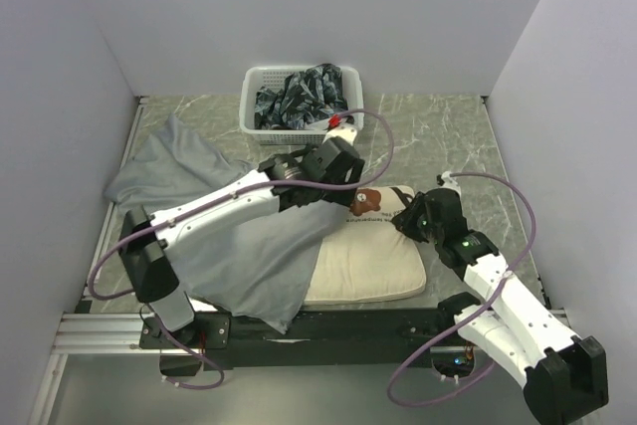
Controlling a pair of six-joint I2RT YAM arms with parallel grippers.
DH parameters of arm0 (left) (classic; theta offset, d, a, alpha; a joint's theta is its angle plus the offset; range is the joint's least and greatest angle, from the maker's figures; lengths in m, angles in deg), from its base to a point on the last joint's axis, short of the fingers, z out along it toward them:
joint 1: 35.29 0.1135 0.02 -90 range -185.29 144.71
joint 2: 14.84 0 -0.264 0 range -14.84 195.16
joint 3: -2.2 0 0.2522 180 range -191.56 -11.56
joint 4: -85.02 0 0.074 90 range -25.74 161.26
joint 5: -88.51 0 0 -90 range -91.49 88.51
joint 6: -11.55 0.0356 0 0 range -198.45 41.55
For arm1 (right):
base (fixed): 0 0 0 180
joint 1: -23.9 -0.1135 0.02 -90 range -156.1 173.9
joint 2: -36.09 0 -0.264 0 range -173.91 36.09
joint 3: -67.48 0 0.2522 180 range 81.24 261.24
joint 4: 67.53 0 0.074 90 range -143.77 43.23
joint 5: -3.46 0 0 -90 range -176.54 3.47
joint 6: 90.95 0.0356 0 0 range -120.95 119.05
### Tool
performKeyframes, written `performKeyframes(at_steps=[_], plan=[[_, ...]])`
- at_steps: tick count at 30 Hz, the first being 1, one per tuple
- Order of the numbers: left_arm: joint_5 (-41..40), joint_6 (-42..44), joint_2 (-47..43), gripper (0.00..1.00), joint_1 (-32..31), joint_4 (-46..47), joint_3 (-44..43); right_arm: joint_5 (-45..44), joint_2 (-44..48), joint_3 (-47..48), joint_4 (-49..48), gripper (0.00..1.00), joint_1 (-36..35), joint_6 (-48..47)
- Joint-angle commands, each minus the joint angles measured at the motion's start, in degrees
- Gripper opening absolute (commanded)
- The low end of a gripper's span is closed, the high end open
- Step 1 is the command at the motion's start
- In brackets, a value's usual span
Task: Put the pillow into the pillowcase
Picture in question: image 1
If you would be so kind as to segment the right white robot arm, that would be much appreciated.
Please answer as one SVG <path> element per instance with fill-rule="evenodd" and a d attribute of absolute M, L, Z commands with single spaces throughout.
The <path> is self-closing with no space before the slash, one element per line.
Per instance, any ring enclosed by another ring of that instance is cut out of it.
<path fill-rule="evenodd" d="M 458 191 L 418 192 L 392 223 L 407 238 L 432 244 L 470 289 L 439 304 L 440 338 L 480 348 L 521 387 L 538 423 L 570 424 L 608 404 L 601 343 L 562 323 L 497 246 L 468 226 Z"/>

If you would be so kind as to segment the cream pillow with bear print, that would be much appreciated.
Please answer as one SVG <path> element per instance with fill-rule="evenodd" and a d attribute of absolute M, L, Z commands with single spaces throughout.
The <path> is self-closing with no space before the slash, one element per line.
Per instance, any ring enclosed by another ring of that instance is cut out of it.
<path fill-rule="evenodd" d="M 356 192 L 344 224 L 321 243 L 306 306 L 397 301 L 424 291 L 417 245 L 392 224 L 413 196 L 406 185 Z"/>

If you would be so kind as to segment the grey pillowcase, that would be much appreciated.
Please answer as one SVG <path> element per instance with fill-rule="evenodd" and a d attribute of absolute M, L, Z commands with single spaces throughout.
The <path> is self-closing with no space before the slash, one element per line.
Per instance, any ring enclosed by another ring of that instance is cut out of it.
<path fill-rule="evenodd" d="M 119 212 L 147 212 L 197 199 L 240 179 L 252 164 L 228 159 L 175 115 L 152 132 L 106 189 Z M 285 332 L 304 303 L 322 240 L 345 206 L 319 201 L 257 218 L 201 239 L 173 269 L 188 295 Z"/>

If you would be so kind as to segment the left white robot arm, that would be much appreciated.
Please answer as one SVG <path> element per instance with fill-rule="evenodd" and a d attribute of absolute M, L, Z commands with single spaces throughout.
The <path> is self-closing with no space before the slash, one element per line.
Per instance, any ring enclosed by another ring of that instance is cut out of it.
<path fill-rule="evenodd" d="M 119 251 L 137 300 L 175 346 L 199 333 L 193 300 L 285 332 L 300 310 L 322 239 L 340 226 L 364 161 L 351 142 L 279 154 L 235 182 L 164 210 L 125 215 Z"/>

